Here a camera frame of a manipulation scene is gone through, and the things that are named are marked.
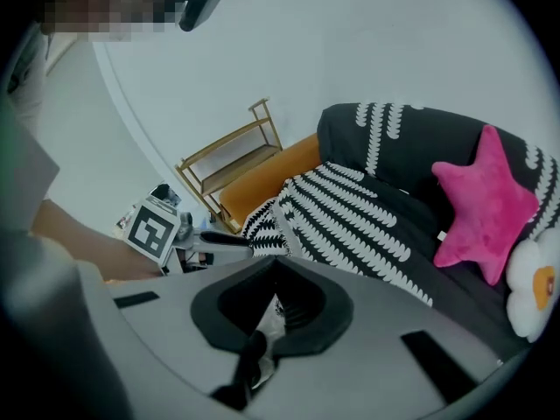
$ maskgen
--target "orange flower center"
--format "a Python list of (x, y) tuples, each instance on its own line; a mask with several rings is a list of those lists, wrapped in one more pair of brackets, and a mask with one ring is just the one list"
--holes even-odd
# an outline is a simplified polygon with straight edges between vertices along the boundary
[(544, 310), (549, 303), (554, 290), (554, 268), (545, 266), (539, 268), (533, 275), (533, 293), (535, 294), (536, 307), (539, 311)]

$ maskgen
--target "person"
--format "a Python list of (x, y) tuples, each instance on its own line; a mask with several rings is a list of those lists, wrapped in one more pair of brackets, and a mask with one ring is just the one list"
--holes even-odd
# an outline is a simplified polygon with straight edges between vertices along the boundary
[[(40, 123), (45, 86), (46, 35), (127, 30), (136, 22), (162, 22), (176, 0), (38, 0), (35, 19), (10, 76), (7, 92), (16, 118), (32, 136)], [(104, 280), (161, 276), (155, 262), (123, 241), (95, 232), (54, 201), (40, 204), (31, 232), (60, 243), (76, 260), (97, 266)]]

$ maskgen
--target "sofa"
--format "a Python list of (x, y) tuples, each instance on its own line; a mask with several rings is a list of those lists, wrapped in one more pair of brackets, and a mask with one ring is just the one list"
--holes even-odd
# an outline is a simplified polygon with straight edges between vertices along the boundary
[[(380, 195), (380, 207), (398, 215), (403, 228), (398, 238), (413, 255), (407, 261), (409, 271), (416, 280), (424, 279), (423, 284), (435, 295), (434, 308), (474, 333), (505, 361), (528, 346), (508, 320), (505, 278), (490, 286), (474, 262), (441, 269), (432, 264), (454, 211), (431, 167), (437, 161), (471, 164), (484, 125), (480, 120), (433, 108), (337, 104), (323, 111), (316, 134), (228, 185), (220, 203), (243, 225), (256, 211), (263, 213), (266, 201), (280, 198), (286, 182), (298, 175), (310, 183), (316, 177), (305, 175), (326, 165), (363, 173), (370, 190)], [(534, 239), (546, 228), (558, 225), (560, 168), (553, 157), (534, 145), (503, 129), (498, 132), (515, 181), (538, 198), (538, 212), (517, 241)]]

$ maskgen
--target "wooden rack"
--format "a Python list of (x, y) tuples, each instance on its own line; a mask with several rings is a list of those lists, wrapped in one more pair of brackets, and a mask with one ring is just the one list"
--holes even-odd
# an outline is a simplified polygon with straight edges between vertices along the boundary
[[(282, 150), (280, 138), (278, 138), (276, 127), (274, 126), (274, 122), (272, 121), (272, 117), (270, 116), (269, 108), (266, 104), (266, 101), (268, 100), (268, 98), (262, 98), (261, 100), (253, 104), (250, 108), (248, 108), (248, 110), (250, 110), (255, 117), (255, 120), (253, 122), (240, 127), (238, 130), (235, 130), (234, 132), (227, 134), (226, 136), (223, 136), (219, 140), (216, 140), (215, 142), (209, 144), (206, 148), (195, 152), (190, 157), (182, 159), (181, 163), (175, 166), (175, 170), (177, 170), (179, 176), (185, 181), (188, 188), (190, 188), (190, 190), (199, 198), (200, 202), (205, 205), (205, 207), (210, 211), (211, 214), (213, 214), (213, 216), (217, 220), (221, 221), (221, 223), (224, 224), (226, 228), (234, 234), (239, 233), (242, 229), (242, 226), (239, 226), (231, 218), (228, 211), (215, 199), (213, 193), (221, 190), (228, 184), (231, 184), (242, 174), (251, 170), (252, 168), (255, 168), (257, 165), (264, 162), (268, 158), (271, 158)], [(264, 109), (264, 113), (266, 115), (264, 118), (259, 118), (256, 113), (257, 108), (261, 106)], [(266, 134), (264, 133), (263, 125), (265, 123), (270, 124), (272, 134), (274, 135), (275, 144), (271, 144), (269, 142), (269, 139), (266, 137)], [(252, 150), (248, 154), (237, 158), (230, 164), (227, 164), (226, 166), (220, 168), (218, 171), (212, 173), (210, 176), (199, 178), (194, 173), (193, 169), (191, 168), (194, 164), (206, 158), (209, 154), (218, 150), (225, 144), (256, 128), (261, 131), (262, 138), (264, 139), (263, 145)], [(191, 178), (194, 180), (194, 183), (189, 177), (187, 177), (187, 173), (190, 174)], [(210, 200), (219, 209), (214, 209), (212, 205), (208, 203), (206, 197), (210, 198)]]

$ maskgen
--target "plush toy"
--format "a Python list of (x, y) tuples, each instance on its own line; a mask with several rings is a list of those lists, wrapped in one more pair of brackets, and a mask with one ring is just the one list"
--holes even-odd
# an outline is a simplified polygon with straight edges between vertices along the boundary
[(535, 342), (560, 294), (560, 229), (545, 230), (536, 241), (520, 242), (506, 268), (511, 294), (507, 316), (518, 336)]

